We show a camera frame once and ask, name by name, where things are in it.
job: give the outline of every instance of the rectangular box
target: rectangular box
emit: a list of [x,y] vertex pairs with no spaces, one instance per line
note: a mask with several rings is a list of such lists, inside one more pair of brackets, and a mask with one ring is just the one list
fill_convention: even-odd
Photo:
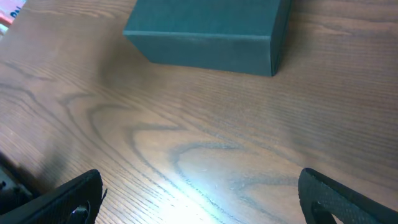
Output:
[[291,0],[138,0],[123,34],[151,61],[271,76]]

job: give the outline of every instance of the table surface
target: table surface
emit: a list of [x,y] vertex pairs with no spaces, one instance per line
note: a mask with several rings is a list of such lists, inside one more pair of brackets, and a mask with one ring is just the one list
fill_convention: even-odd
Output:
[[98,223],[305,223],[303,167],[398,210],[398,2],[294,1],[273,78],[150,63],[130,0],[30,0],[0,41],[0,151]]

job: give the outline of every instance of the wood grain pattern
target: wood grain pattern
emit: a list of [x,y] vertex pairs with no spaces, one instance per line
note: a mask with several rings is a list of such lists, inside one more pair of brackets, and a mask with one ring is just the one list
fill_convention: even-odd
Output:
[[134,1],[30,0],[0,42],[0,149],[98,169],[98,223],[304,223],[303,167],[398,210],[398,3],[294,1],[273,78],[149,63]]

